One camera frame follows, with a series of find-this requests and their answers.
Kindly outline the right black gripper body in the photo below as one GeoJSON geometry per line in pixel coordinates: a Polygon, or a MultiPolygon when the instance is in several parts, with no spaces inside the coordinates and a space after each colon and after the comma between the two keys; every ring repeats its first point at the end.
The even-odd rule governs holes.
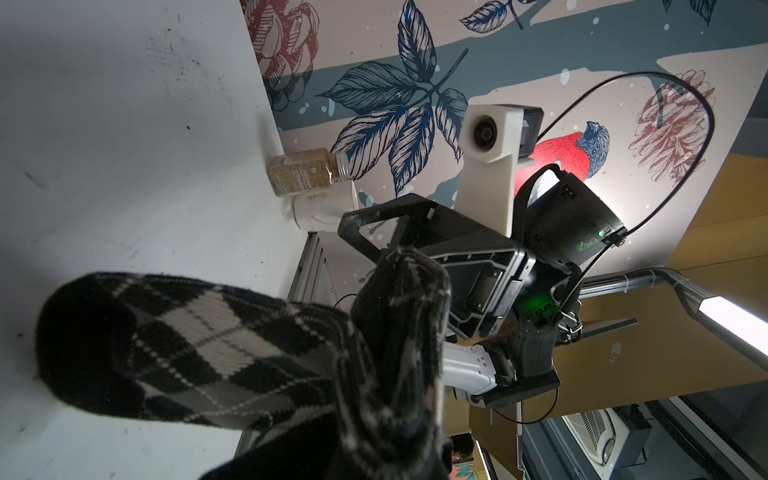
{"type": "Polygon", "coordinates": [[[449,328],[462,339],[499,332],[536,263],[517,241],[417,194],[347,212],[337,233],[374,263],[390,250],[412,247],[440,264],[452,288],[449,328]],[[386,248],[361,233],[389,220],[397,225],[386,248]]]}

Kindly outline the black grey argyle sock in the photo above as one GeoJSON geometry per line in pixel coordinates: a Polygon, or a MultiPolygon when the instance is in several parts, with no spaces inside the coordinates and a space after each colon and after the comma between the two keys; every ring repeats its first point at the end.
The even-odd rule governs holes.
{"type": "Polygon", "coordinates": [[[100,272],[37,321],[40,380],[103,416],[250,431],[212,479],[445,479],[451,284],[412,248],[349,311],[164,275],[100,272]]]}

